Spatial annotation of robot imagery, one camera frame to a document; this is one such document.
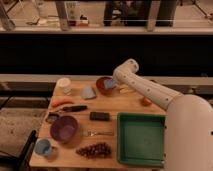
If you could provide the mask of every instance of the table top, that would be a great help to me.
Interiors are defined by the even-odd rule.
[[[90,85],[94,88],[97,97],[95,99],[84,100],[81,98],[82,89]],[[50,111],[57,110],[63,106],[70,106],[65,104],[58,108],[52,108],[51,102],[55,99],[69,98],[74,102],[74,105],[84,104],[88,109],[81,112],[66,112],[61,115],[72,115],[79,123],[79,128],[74,138],[67,144],[59,144],[50,136],[50,124],[45,121]],[[38,140],[46,138],[50,140],[54,148],[53,154],[49,157],[42,157],[37,155],[34,151],[30,159],[31,167],[70,167],[70,168],[127,168],[131,167],[123,165],[117,161],[117,114],[119,112],[128,113],[144,113],[144,114],[160,114],[165,112],[155,104],[150,106],[143,106],[141,103],[143,96],[128,88],[122,89],[116,87],[113,93],[109,96],[102,95],[95,86],[95,81],[72,81],[72,91],[69,95],[63,94],[56,86],[53,96],[50,101],[46,116],[42,122],[38,134]],[[89,114],[91,111],[109,112],[110,121],[91,121]],[[114,136],[98,135],[93,137],[84,137],[83,131],[103,131],[114,132]],[[76,149],[88,145],[96,144],[98,142],[106,142],[112,149],[112,154],[109,158],[94,158],[88,159],[76,153]]]

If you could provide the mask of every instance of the grapes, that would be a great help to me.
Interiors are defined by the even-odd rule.
[[[87,158],[106,158],[111,155],[111,147],[105,142],[99,142],[77,149],[76,153]]]

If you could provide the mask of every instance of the fork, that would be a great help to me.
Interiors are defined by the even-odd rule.
[[[83,135],[85,137],[92,137],[94,135],[109,135],[109,136],[113,136],[114,133],[113,132],[96,132],[96,131],[84,131]]]

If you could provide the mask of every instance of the red bowl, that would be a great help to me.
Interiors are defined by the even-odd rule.
[[[100,77],[96,81],[96,87],[101,92],[101,94],[103,94],[103,95],[110,95],[113,92],[114,87],[106,89],[105,86],[104,86],[104,81],[105,80],[111,80],[111,79],[112,79],[111,77]]]
[[[78,122],[72,116],[58,118],[50,127],[50,135],[59,143],[68,143],[78,129]]]

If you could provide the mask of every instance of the green plastic bin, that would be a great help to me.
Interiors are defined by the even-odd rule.
[[[163,167],[165,116],[119,113],[117,159],[119,163]]]

